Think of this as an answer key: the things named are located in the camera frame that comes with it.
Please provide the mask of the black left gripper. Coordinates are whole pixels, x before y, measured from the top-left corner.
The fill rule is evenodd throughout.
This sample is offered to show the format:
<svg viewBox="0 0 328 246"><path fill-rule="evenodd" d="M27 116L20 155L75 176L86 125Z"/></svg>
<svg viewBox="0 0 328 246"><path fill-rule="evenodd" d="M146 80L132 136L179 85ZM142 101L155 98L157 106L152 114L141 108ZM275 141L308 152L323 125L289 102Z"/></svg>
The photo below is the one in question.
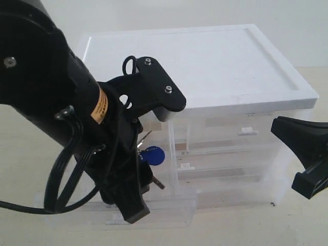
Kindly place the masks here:
<svg viewBox="0 0 328 246"><path fill-rule="evenodd" d="M100 124L106 133L109 153L114 156L102 168L93 166L87 173L101 183L103 202L114 202L124 221L137 222L150 214L143 194L149 190L153 172L140 157L137 139L143 127L139 117L151 108L152 95L140 74L124 75L100 85L108 104Z"/></svg>

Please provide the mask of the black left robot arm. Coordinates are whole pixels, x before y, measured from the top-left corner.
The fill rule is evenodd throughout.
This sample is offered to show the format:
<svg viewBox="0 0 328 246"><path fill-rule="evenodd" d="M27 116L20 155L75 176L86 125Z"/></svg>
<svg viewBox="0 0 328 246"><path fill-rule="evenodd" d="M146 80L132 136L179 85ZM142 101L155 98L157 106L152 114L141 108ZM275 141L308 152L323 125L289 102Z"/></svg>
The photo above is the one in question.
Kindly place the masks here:
<svg viewBox="0 0 328 246"><path fill-rule="evenodd" d="M67 44L41 1L1 1L1 104L59 143L45 188L44 206L2 201L1 207L29 214L62 214L96 194L115 204L128 223L149 214L143 194L152 182L140 162L138 117L119 100L143 83L133 71L97 82Z"/></svg>

